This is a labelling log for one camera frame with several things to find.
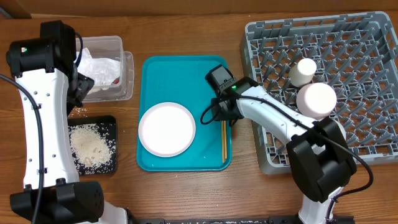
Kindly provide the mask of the wooden chopstick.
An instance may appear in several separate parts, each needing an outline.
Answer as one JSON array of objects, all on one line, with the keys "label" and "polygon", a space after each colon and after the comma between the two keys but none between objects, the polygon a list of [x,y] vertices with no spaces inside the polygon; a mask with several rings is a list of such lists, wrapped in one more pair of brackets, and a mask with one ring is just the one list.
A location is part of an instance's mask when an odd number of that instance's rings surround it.
[{"label": "wooden chopstick", "polygon": [[221,121],[221,155],[222,155],[222,163],[225,163],[225,121]]},{"label": "wooden chopstick", "polygon": [[225,139],[224,139],[224,141],[225,141],[225,161],[227,160],[227,158],[228,158],[228,145],[227,145],[227,135],[226,135],[226,121],[225,121]]}]

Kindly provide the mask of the red snack wrapper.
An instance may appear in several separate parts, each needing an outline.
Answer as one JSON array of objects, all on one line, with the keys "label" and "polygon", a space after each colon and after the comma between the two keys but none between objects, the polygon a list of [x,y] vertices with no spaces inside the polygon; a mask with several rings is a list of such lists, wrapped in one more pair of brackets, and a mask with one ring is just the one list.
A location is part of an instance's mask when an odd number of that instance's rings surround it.
[{"label": "red snack wrapper", "polygon": [[113,85],[117,85],[117,84],[120,84],[120,79],[119,78],[117,78],[117,79],[115,79],[113,82],[112,82],[112,84]]}]

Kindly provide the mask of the large pink plate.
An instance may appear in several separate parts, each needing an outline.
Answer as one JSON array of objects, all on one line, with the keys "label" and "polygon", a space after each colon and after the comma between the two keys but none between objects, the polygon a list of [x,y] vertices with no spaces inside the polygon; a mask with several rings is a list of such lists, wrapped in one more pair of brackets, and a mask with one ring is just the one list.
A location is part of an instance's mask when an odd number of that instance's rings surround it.
[{"label": "large pink plate", "polygon": [[149,108],[139,122],[138,135],[144,149],[158,157],[174,157],[185,152],[196,134],[193,115],[172,102]]}]

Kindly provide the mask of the pale green cup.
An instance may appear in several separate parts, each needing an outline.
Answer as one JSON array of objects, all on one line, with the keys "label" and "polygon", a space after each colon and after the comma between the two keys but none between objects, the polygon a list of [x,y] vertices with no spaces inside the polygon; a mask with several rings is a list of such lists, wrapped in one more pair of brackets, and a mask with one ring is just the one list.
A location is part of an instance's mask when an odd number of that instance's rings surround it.
[{"label": "pale green cup", "polygon": [[291,84],[296,87],[301,87],[310,83],[316,70],[317,64],[314,60],[310,58],[301,59],[289,71]]}]

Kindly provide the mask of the grey metal bowl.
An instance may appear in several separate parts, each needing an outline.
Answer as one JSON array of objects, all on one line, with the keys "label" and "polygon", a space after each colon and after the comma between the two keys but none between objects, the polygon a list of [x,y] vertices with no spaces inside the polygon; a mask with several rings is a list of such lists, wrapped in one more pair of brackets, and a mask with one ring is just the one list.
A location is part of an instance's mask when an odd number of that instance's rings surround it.
[{"label": "grey metal bowl", "polygon": [[335,121],[335,123],[338,125],[338,127],[339,127],[339,129],[340,129],[340,131],[341,131],[341,133],[343,135],[343,138],[346,139],[346,131],[345,131],[343,125],[340,122],[338,122],[338,121]]}]

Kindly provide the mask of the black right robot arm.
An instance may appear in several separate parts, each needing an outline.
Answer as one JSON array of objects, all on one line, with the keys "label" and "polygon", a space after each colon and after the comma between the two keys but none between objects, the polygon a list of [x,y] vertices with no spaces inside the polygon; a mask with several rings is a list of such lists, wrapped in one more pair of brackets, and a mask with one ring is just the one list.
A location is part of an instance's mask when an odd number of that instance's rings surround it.
[{"label": "black right robot arm", "polygon": [[208,107],[214,121],[233,126],[248,118],[286,148],[292,176],[303,193],[302,207],[296,215],[269,217],[266,223],[354,223],[353,217],[332,214],[335,197],[356,172],[336,121],[304,116],[274,99],[253,79],[235,79],[222,65],[212,68],[205,80],[216,94]]}]

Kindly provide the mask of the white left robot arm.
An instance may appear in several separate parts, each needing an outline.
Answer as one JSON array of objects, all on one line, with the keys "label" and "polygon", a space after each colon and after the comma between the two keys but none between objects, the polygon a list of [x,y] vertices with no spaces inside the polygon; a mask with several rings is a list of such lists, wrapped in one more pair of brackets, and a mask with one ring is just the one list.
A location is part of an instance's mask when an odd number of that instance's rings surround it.
[{"label": "white left robot arm", "polygon": [[32,223],[134,223],[126,208],[104,199],[96,181],[81,182],[68,133],[68,115],[81,107],[94,81],[78,72],[83,42],[62,21],[43,22],[36,39],[11,43],[6,81],[20,92],[26,167],[14,213]]}]

